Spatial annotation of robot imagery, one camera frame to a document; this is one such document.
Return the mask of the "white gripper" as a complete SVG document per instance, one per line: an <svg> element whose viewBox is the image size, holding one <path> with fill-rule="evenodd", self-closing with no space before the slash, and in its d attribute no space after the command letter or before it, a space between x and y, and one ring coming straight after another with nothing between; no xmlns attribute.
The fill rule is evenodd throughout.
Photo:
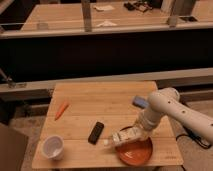
<svg viewBox="0 0 213 171"><path fill-rule="evenodd" d="M149 132L145 131L141 126L134 125L121 129L118 132L118 138L121 144L137 140L144 141L149 138Z"/></svg>

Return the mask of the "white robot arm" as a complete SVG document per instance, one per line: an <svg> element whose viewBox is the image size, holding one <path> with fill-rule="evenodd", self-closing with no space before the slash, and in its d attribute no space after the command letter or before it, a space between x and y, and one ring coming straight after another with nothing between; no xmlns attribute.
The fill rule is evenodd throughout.
<svg viewBox="0 0 213 171"><path fill-rule="evenodd" d="M148 106L138 115L135 125L120 136L120 143L146 140L167 115L191 129L213 144L213 118L190 109L179 102L180 95L174 88L153 91L148 96Z"/></svg>

